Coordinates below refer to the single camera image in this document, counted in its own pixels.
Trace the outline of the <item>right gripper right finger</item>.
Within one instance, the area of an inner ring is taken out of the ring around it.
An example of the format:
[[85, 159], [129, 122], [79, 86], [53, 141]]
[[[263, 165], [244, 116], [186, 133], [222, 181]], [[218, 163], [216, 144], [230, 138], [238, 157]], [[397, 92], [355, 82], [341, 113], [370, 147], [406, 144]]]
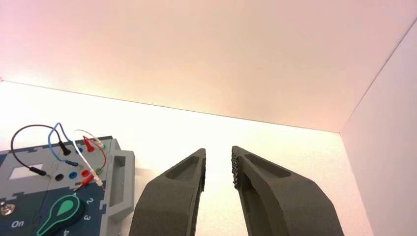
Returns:
[[342, 236], [333, 203], [312, 180], [239, 146], [233, 184], [250, 236]]

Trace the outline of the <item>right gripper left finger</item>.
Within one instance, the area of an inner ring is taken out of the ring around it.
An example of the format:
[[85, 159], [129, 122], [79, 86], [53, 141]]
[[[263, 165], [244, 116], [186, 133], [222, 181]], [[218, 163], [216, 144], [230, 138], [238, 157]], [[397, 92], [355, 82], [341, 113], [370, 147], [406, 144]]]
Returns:
[[135, 206], [129, 235], [195, 235], [205, 177], [206, 150], [200, 148], [151, 180]]

